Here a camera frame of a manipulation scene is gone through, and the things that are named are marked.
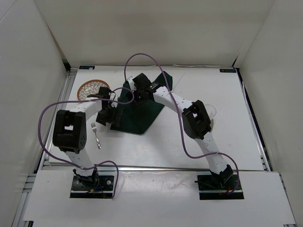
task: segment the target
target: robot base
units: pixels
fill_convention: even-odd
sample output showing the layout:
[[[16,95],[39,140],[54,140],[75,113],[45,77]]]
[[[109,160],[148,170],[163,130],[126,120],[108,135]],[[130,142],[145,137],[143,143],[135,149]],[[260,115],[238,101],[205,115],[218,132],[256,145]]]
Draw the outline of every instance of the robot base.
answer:
[[[241,184],[237,190],[232,194],[228,194],[232,191],[237,184],[238,176],[234,174],[227,182],[226,186],[221,187],[217,182],[214,182],[214,178],[211,174],[198,175],[198,183],[200,200],[243,200],[243,190]]]
[[[93,198],[93,199],[111,199],[113,197],[114,188],[113,175],[99,175],[99,184],[95,187],[95,191],[87,188],[79,182],[78,176],[74,176],[71,184],[70,198]]]

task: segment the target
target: white enclosure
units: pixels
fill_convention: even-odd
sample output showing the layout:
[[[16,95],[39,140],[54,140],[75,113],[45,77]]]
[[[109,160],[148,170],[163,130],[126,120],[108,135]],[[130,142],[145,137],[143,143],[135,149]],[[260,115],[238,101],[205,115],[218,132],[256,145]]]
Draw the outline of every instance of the white enclosure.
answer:
[[[71,66],[242,62],[273,0],[36,0]],[[136,58],[131,64],[149,64]]]
[[[303,224],[303,1],[273,5],[241,73],[275,171]]]
[[[37,122],[60,95],[66,72],[52,36],[32,0],[0,2],[0,223],[10,226],[27,174],[41,155]],[[53,111],[45,116],[46,138]]]

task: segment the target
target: fork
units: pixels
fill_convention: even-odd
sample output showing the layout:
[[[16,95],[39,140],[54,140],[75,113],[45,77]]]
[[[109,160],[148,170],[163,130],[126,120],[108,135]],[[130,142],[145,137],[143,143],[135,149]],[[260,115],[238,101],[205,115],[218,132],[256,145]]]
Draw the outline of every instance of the fork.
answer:
[[[95,136],[96,136],[96,142],[97,142],[97,146],[99,149],[101,149],[101,145],[99,143],[99,140],[98,140],[98,137],[97,137],[97,127],[95,125],[95,123],[93,122],[91,125],[91,129],[93,130],[93,132],[95,133]]]

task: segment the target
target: white platform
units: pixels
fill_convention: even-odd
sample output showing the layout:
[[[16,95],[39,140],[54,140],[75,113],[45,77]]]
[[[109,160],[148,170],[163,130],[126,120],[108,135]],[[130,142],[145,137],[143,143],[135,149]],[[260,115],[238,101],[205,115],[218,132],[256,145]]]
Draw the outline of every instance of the white platform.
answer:
[[[283,227],[295,224],[278,173],[241,172],[244,200],[200,201],[196,172],[121,172],[116,197],[71,199],[72,171],[39,171],[35,227]]]
[[[101,79],[111,89],[121,87],[124,82],[123,69],[96,66],[94,70],[78,70],[69,100],[76,100],[78,88],[91,79]],[[199,99],[216,108],[213,134],[220,151],[233,157],[240,170],[263,170],[237,73],[220,73],[219,69],[205,68],[170,67],[164,70],[173,77],[173,90],[176,94],[193,101]],[[127,76],[137,76],[141,72],[151,81],[160,74],[157,67],[127,68]],[[74,106],[75,104],[67,105],[67,109]],[[101,150],[96,146],[90,127],[96,116],[87,122],[86,144],[94,163],[113,160],[122,166],[208,168],[206,159],[192,160],[185,155],[177,115],[167,107],[142,136],[112,131],[109,126],[97,124]],[[185,137],[189,153],[201,155],[198,145],[186,135]],[[52,147],[51,152],[60,158],[67,158],[57,147]],[[61,163],[53,158],[49,161]]]

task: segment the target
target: purple wire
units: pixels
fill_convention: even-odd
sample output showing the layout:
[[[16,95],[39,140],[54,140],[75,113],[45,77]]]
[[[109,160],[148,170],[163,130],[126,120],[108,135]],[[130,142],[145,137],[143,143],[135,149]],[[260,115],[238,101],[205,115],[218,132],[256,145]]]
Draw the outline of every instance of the purple wire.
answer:
[[[125,79],[125,81],[127,82],[127,78],[126,78],[126,67],[127,67],[127,64],[128,64],[128,62],[129,62],[134,56],[137,56],[137,55],[145,55],[145,56],[151,58],[151,59],[157,64],[157,66],[159,67],[159,69],[161,70],[161,72],[162,72],[162,74],[163,74],[163,76],[164,76],[164,80],[165,80],[165,83],[166,83],[167,90],[169,91],[170,97],[171,97],[172,101],[174,102],[174,104],[175,104],[175,106],[176,106],[177,115],[178,115],[178,120],[179,120],[179,125],[180,125],[181,141],[182,141],[182,146],[183,146],[183,149],[184,149],[185,154],[186,154],[189,158],[192,158],[192,159],[198,159],[198,158],[203,158],[203,157],[206,157],[206,156],[209,156],[209,155],[217,155],[217,154],[220,154],[220,155],[223,155],[223,156],[228,157],[228,158],[234,163],[234,165],[235,165],[235,167],[236,167],[236,171],[237,171],[238,180],[237,180],[236,187],[235,187],[231,192],[229,192],[228,194],[233,193],[233,192],[239,187],[240,178],[239,178],[239,169],[238,169],[238,166],[237,166],[235,160],[234,160],[232,157],[230,157],[230,156],[227,155],[227,154],[221,153],[221,152],[218,152],[218,153],[217,153],[217,152],[212,152],[212,153],[208,153],[208,154],[200,155],[200,156],[196,156],[196,157],[195,157],[195,156],[191,156],[191,155],[188,153],[188,151],[187,151],[187,149],[186,149],[186,146],[185,146],[185,141],[184,141],[184,133],[183,133],[183,127],[182,127],[181,113],[180,113],[180,110],[179,110],[179,108],[178,108],[178,104],[177,104],[177,102],[176,102],[174,96],[173,96],[172,93],[170,92],[171,89],[170,89],[170,87],[169,87],[169,83],[168,83],[168,81],[167,81],[167,78],[166,78],[166,75],[165,75],[165,73],[164,73],[164,71],[163,71],[163,68],[160,66],[160,64],[158,63],[158,61],[157,61],[156,59],[154,59],[152,56],[150,56],[149,54],[146,54],[146,53],[135,53],[135,54],[133,54],[133,55],[126,61],[126,63],[125,63],[125,67],[124,67],[124,79]]]
[[[130,89],[126,88],[126,87],[119,87],[119,88],[116,88],[115,91],[118,90],[118,89],[126,89],[126,90],[130,91],[130,92],[133,94],[133,92],[132,92]],[[43,115],[45,114],[45,112],[46,112],[49,108],[51,108],[52,106],[58,105],[58,104],[63,104],[63,103],[87,103],[87,102],[94,102],[94,101],[111,101],[111,102],[118,103],[118,104],[121,104],[121,105],[127,105],[127,104],[130,104],[133,100],[134,100],[134,94],[133,94],[132,100],[130,100],[130,101],[128,101],[128,102],[125,102],[125,103],[119,102],[119,101],[115,101],[115,100],[106,99],[106,98],[95,98],[95,99],[84,100],[84,101],[60,101],[60,102],[56,102],[56,103],[52,103],[52,104],[48,105],[48,106],[47,106],[46,108],[44,108],[44,110],[41,112],[40,117],[39,117],[39,122],[38,122],[38,139],[39,139],[39,143],[40,143],[40,145],[41,145],[43,151],[45,151],[46,154],[48,154],[50,157],[52,157],[52,158],[54,158],[54,159],[57,159],[57,160],[59,160],[59,161],[65,162],[65,163],[68,163],[68,164],[70,164],[70,165],[72,165],[72,166],[75,166],[75,167],[77,167],[77,168],[81,168],[81,169],[83,169],[83,170],[90,170],[90,169],[94,169],[94,168],[96,168],[96,167],[98,167],[98,166],[101,166],[101,165],[103,165],[103,164],[105,164],[105,163],[112,163],[112,164],[116,167],[116,169],[117,169],[116,183],[115,183],[115,187],[114,187],[114,191],[113,191],[113,198],[114,198],[114,196],[115,196],[115,194],[116,194],[116,187],[117,187],[117,182],[118,182],[118,178],[119,178],[119,168],[118,168],[117,164],[116,164],[115,162],[111,161],[111,160],[107,160],[107,161],[104,161],[104,162],[100,162],[99,164],[96,164],[95,166],[92,166],[92,167],[82,168],[81,166],[79,166],[79,165],[77,165],[77,164],[75,164],[75,163],[73,163],[73,162],[70,162],[70,161],[68,161],[68,160],[65,160],[65,159],[56,157],[55,155],[53,155],[52,153],[50,153],[50,152],[47,150],[47,148],[45,147],[45,145],[44,145],[44,143],[43,143],[43,141],[42,141],[42,137],[41,137],[41,122],[42,122],[42,118],[43,118]]]

